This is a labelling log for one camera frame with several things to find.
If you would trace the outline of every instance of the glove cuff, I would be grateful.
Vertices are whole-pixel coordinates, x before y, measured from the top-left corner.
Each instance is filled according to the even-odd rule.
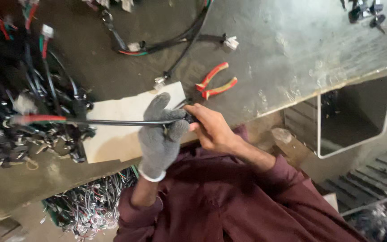
[[[144,177],[146,180],[150,181],[150,182],[160,182],[161,180],[163,180],[165,178],[165,175],[166,175],[166,172],[165,171],[162,171],[161,174],[157,177],[157,178],[151,178],[150,176],[148,176],[144,170],[147,170],[147,168],[145,168],[143,166],[143,162],[140,162],[140,164],[138,165],[138,172],[140,172],[140,174],[142,175],[142,177]]]

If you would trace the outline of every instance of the bare hand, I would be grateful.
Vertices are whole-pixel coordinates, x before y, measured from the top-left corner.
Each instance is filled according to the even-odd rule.
[[[196,132],[204,149],[232,154],[243,143],[242,138],[229,128],[221,113],[199,103],[185,105],[183,108],[201,122],[191,124],[191,131]]]

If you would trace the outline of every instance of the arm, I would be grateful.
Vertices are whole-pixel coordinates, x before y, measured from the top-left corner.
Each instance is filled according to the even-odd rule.
[[[151,182],[144,179],[144,177],[140,177],[132,193],[131,204],[137,207],[152,206],[156,201],[158,184],[157,182]]]
[[[234,134],[221,113],[198,103],[184,108],[201,122],[191,124],[191,127],[196,131],[202,147],[237,156],[251,165],[258,177],[258,184],[269,195],[282,193],[305,180],[282,156],[276,158]]]
[[[178,119],[186,116],[184,110],[165,110],[168,93],[158,95],[144,113],[144,120]],[[185,120],[170,125],[144,126],[138,132],[143,152],[138,166],[141,177],[135,189],[122,192],[119,202],[119,229],[114,242],[145,242],[153,237],[155,220],[163,209],[157,196],[159,181],[166,169],[175,161],[180,150],[180,138],[189,129]]]
[[[282,156],[255,148],[234,134],[222,114],[198,103],[184,107],[201,122],[191,124],[205,149],[237,156],[249,164],[258,177],[257,184],[316,238],[366,241],[351,228],[317,192],[310,179],[287,164]]]

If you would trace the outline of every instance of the cardboard piece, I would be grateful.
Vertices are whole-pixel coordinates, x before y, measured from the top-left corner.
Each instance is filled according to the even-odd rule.
[[[173,109],[186,97],[181,82],[164,86],[159,92],[148,91],[137,96],[95,102],[88,119],[102,120],[143,120],[143,113],[155,96],[167,92],[171,100],[166,107]],[[96,125],[96,135],[84,141],[88,163],[112,160],[128,161],[142,156],[137,132],[141,126]]]

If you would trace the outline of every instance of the maroon sleeve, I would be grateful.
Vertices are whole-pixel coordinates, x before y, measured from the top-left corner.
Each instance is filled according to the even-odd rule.
[[[261,179],[267,194],[320,241],[367,241],[319,194],[310,179],[280,155]]]
[[[153,236],[155,219],[163,208],[162,200],[157,196],[152,206],[136,207],[131,204],[133,191],[131,187],[120,195],[119,229],[113,242],[145,242]]]
[[[280,194],[303,180],[302,173],[288,165],[282,155],[277,156],[273,168],[264,174],[258,174],[258,185],[269,196]]]

